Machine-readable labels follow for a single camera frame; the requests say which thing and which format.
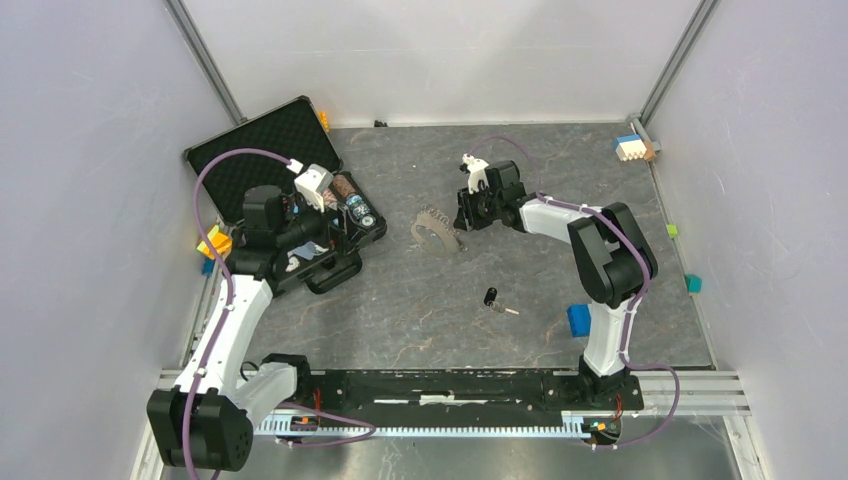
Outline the keys with black tag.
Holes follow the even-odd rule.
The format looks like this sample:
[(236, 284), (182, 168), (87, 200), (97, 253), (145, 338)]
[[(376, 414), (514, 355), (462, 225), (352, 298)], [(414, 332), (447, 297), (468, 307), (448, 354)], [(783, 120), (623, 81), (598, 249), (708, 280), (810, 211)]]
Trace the keys with black tag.
[(511, 315), (519, 315), (517, 310), (509, 308), (497, 301), (498, 290), (495, 287), (489, 287), (483, 298), (483, 305), (496, 313), (506, 313)]

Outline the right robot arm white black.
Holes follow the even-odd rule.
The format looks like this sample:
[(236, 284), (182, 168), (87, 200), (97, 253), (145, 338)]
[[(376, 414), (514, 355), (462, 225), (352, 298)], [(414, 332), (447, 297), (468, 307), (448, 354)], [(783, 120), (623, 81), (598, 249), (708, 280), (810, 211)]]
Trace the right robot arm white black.
[(572, 248), (579, 280), (591, 299), (577, 392), (591, 408), (606, 406), (629, 375), (631, 324), (658, 270), (630, 208), (620, 202), (600, 208), (529, 194), (512, 161), (489, 164), (464, 155), (460, 169), (468, 179), (458, 193), (455, 227), (480, 230), (499, 220)]

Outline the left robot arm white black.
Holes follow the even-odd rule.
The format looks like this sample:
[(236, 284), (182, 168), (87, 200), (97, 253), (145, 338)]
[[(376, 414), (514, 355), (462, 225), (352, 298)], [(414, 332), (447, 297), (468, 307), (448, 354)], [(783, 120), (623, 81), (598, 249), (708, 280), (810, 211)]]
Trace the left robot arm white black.
[(152, 392), (146, 409), (167, 466), (238, 471), (254, 430), (278, 405), (302, 407), (315, 395), (303, 355), (272, 353), (241, 376), (258, 322), (287, 281), (332, 257), (346, 241), (347, 209), (332, 190), (317, 206), (272, 185), (245, 193), (243, 218), (224, 261), (221, 295), (197, 350), (173, 387)]

